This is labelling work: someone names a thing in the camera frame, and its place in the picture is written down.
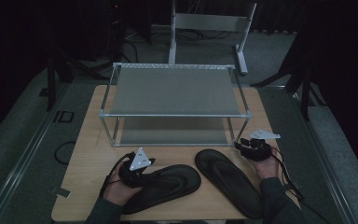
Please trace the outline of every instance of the sleeve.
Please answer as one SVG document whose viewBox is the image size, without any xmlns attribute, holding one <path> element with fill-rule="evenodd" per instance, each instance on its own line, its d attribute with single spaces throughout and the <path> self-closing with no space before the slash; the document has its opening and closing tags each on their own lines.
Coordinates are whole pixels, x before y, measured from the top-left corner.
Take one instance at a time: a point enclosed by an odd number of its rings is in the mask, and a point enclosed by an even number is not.
<svg viewBox="0 0 358 224">
<path fill-rule="evenodd" d="M 122 210 L 121 206 L 98 198 L 86 220 L 86 224 L 118 223 Z"/>
<path fill-rule="evenodd" d="M 263 197 L 263 224 L 306 223 L 304 214 L 290 199 L 278 177 L 260 183 Z"/>
</svg>

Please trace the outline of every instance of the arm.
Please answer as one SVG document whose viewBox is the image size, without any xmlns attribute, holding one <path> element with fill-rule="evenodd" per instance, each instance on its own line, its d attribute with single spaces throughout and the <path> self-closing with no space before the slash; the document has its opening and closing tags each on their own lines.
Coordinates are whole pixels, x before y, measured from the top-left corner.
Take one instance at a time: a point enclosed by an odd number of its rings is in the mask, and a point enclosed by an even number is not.
<svg viewBox="0 0 358 224">
<path fill-rule="evenodd" d="M 87 224 L 118 223 L 121 217 L 123 205 L 142 188 L 132 189 L 120 181 L 118 171 L 123 163 L 119 164 L 110 176 L 109 184 L 103 192 L 103 197 L 98 198 L 94 204 Z"/>
<path fill-rule="evenodd" d="M 269 157 L 264 161 L 249 162 L 262 180 L 260 190 L 263 197 L 264 224 L 305 223 L 305 218 L 297 205 L 286 195 L 278 178 L 278 162 Z"/>
</svg>

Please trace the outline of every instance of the flip-flop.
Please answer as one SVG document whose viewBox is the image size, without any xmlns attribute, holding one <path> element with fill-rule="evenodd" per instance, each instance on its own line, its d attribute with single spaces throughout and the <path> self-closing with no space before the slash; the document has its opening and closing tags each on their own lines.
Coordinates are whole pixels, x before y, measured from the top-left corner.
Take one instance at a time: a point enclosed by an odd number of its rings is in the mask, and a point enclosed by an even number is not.
<svg viewBox="0 0 358 224">
<path fill-rule="evenodd" d="M 228 157 L 214 149 L 203 149 L 196 155 L 199 170 L 248 218 L 262 217 L 261 196 Z"/>
<path fill-rule="evenodd" d="M 191 166 L 177 164 L 152 173 L 150 184 L 136 193 L 123 206 L 122 214 L 129 215 L 193 193 L 200 187 L 199 173 Z"/>
</svg>

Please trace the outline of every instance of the gray floor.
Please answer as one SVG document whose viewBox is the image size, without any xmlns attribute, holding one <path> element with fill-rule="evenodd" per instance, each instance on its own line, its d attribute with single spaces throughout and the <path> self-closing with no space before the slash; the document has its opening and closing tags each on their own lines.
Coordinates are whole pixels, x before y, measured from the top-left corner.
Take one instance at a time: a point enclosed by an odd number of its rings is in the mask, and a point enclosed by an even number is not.
<svg viewBox="0 0 358 224">
<path fill-rule="evenodd" d="M 138 36 L 128 39 L 137 48 L 138 63 L 168 61 L 169 36 L 164 33 L 165 28 L 155 29 L 162 33 L 153 37 L 153 45 L 146 44 Z M 240 35 L 232 34 L 225 39 L 203 41 L 178 39 L 176 62 L 235 64 L 233 46 L 240 38 Z M 251 33 L 245 45 L 245 58 L 250 72 L 247 76 L 241 77 L 241 82 L 255 83 L 276 73 L 294 38 L 295 35 L 288 34 Z M 133 46 L 126 44 L 123 52 L 132 63 L 137 62 Z M 109 76 L 110 71 L 106 70 L 103 74 Z M 282 86 L 287 78 L 282 78 L 273 84 Z M 93 80 L 76 71 L 76 80 L 72 84 L 59 84 L 60 101 L 51 112 L 46 112 L 47 99 L 38 97 L 40 90 L 46 87 L 46 83 L 45 71 L 33 80 L 0 126 L 0 204 L 3 205 L 0 206 L 0 223 L 51 221 L 50 213 L 55 202 L 51 190 L 61 185 L 66 170 L 65 165 L 54 159 L 54 151 L 63 143 L 76 140 L 93 89 L 96 85 L 105 82 Z M 324 119 L 328 121 L 332 119 L 326 116 L 328 108 L 313 107 L 310 110 L 311 115 L 317 121 L 308 123 L 298 112 L 298 101 L 285 91 L 273 87 L 260 89 L 259 92 L 273 131 L 282 136 L 278 144 L 291 178 L 301 186 L 300 190 L 306 197 L 305 202 L 320 211 L 331 223 L 347 223 L 345 221 L 347 219 L 341 217 L 341 201 L 337 201 L 337 195 L 331 190 L 331 184 L 329 181 L 326 182 L 329 176 L 324 173 L 325 167 L 318 154 L 320 147 L 329 147 L 320 142 L 328 142 L 331 139 L 324 139 L 323 134 L 315 138 L 318 134 L 313 132 L 316 130 L 317 133 L 329 132 L 340 136 L 338 126 L 325 125 L 329 122 Z M 57 111 L 75 112 L 74 120 L 71 123 L 53 122 Z M 59 157 L 69 160 L 72 149 L 72 144 L 62 147 Z M 337 171 L 339 163 L 330 161 L 329 164 L 332 164 L 333 171 L 343 175 Z M 356 170 L 358 164 L 355 162 L 352 166 Z M 7 179 L 8 176 L 16 176 L 16 178 Z M 342 185 L 346 185 L 348 181 L 339 179 L 338 183 L 343 187 Z M 358 182 L 351 180 L 350 184 L 353 186 L 355 183 Z M 344 189 L 344 196 L 351 203 L 349 210 L 354 213 L 358 223 L 358 203 L 353 202 L 358 201 L 358 193 L 350 195 L 345 190 L 347 189 Z M 303 211 L 309 223 L 324 223 L 307 207 L 303 206 Z M 249 220 L 246 223 L 261 223 L 261 220 Z"/>
</svg>

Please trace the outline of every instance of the hand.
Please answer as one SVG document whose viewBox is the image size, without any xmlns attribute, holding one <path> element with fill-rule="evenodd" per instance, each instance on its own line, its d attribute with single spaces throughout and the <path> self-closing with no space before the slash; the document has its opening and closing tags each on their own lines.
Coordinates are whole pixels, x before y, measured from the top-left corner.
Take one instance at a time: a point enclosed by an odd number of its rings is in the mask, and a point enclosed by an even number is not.
<svg viewBox="0 0 358 224">
<path fill-rule="evenodd" d="M 111 203 L 115 203 L 117 205 L 123 206 L 126 202 L 137 192 L 141 191 L 142 188 L 132 189 L 123 182 L 120 181 L 120 177 L 118 176 L 118 171 L 120 170 L 123 162 L 121 162 L 115 171 L 110 176 L 109 184 L 104 193 L 103 198 Z"/>
<path fill-rule="evenodd" d="M 272 147 L 272 155 L 276 156 L 277 151 L 275 147 Z M 258 176 L 261 180 L 270 178 L 270 177 L 278 177 L 278 165 L 279 163 L 273 157 L 269 157 L 264 161 L 252 161 L 249 162 L 255 167 Z"/>
</svg>

